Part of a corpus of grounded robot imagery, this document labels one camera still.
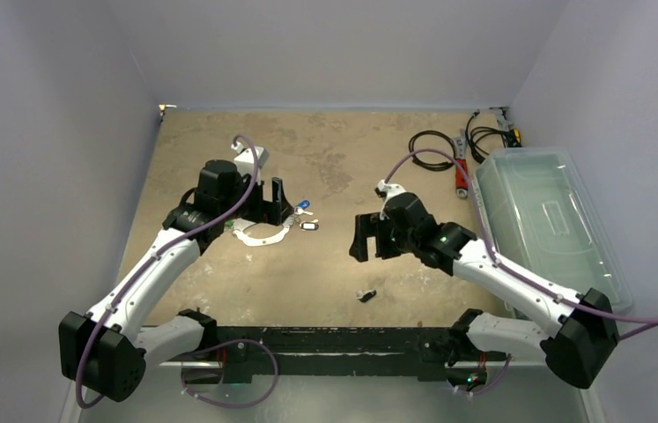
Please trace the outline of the silver key holder strip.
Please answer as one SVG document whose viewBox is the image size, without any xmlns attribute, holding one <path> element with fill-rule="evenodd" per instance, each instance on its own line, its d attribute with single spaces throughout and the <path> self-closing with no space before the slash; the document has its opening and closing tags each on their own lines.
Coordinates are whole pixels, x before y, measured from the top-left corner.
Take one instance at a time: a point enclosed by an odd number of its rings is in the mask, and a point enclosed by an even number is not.
<svg viewBox="0 0 658 423">
<path fill-rule="evenodd" d="M 275 234 L 268 237 L 253 237 L 250 229 L 256 226 L 255 222 L 245 219 L 235 219 L 232 221 L 232 234 L 247 247 L 266 247 L 277 244 L 284 240 L 294 223 L 294 218 L 289 217 L 281 224 L 281 229 Z"/>
</svg>

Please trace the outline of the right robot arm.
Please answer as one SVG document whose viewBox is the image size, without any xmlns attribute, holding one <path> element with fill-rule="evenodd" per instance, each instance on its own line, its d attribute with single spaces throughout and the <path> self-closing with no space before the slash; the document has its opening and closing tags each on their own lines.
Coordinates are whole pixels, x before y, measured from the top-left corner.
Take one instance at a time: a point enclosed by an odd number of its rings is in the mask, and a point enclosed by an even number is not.
<svg viewBox="0 0 658 423">
<path fill-rule="evenodd" d="M 465 226 L 437 222 L 413 193 L 384 194 L 382 200 L 380 211 L 354 218 L 349 254 L 356 261 L 368 261 L 367 241 L 373 239 L 376 257 L 411 254 L 428 268 L 483 287 L 526 316 L 505 319 L 478 312 L 462 320 L 449 336 L 456 356 L 469 359 L 481 351 L 542 360 L 574 388 L 593 384 L 620 340 L 604 293 L 560 286 L 497 255 Z"/>
</svg>

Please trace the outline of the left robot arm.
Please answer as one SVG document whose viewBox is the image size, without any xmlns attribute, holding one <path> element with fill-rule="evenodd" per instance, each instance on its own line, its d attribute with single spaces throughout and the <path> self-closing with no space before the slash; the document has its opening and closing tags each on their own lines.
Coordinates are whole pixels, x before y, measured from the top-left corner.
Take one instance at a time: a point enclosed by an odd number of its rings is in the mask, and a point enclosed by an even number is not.
<svg viewBox="0 0 658 423">
<path fill-rule="evenodd" d="M 151 247 L 122 282 L 87 312 L 69 312 L 62 319 L 61 370 L 74 381 L 81 408 L 127 399 L 147 369 L 177 356 L 207 360 L 225 348 L 217 321 L 193 309 L 150 330 L 143 326 L 173 282 L 224 233 L 226 222 L 280 226 L 291 217 L 283 181 L 272 178 L 266 199 L 258 172 L 232 161 L 208 161 L 197 185 L 167 214 Z"/>
</svg>

